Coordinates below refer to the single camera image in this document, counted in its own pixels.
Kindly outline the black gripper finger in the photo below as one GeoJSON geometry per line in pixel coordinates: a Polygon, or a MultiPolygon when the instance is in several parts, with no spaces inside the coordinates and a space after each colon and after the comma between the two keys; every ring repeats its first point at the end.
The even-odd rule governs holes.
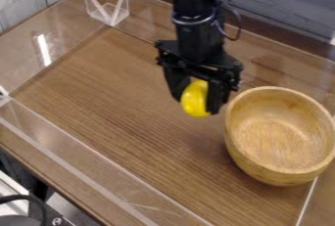
{"type": "Polygon", "coordinates": [[[165,68],[163,75],[170,94],[177,102],[181,101],[182,93],[191,83],[189,75],[179,68],[165,68]]]}
{"type": "Polygon", "coordinates": [[[218,79],[207,81],[206,111],[218,114],[221,107],[228,103],[230,96],[230,86],[218,79]]]}

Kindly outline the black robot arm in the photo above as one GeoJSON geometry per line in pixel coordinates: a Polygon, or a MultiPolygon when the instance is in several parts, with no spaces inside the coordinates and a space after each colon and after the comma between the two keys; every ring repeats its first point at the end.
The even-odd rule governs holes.
{"type": "Polygon", "coordinates": [[[177,38],[158,40],[157,63],[162,66],[170,94],[195,117],[214,115],[240,89],[242,63],[228,54],[224,41],[238,36],[225,32],[225,14],[233,9],[222,0],[171,0],[177,38]]]}

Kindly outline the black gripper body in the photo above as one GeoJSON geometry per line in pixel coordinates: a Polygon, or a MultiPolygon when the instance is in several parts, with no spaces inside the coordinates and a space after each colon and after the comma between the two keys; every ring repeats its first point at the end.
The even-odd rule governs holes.
{"type": "Polygon", "coordinates": [[[175,40],[157,40],[158,64],[163,68],[179,68],[190,77],[203,81],[218,79],[238,89],[241,63],[224,49],[224,39],[234,41],[241,32],[230,37],[224,28],[224,13],[213,9],[206,15],[186,17],[173,13],[175,40]]]}

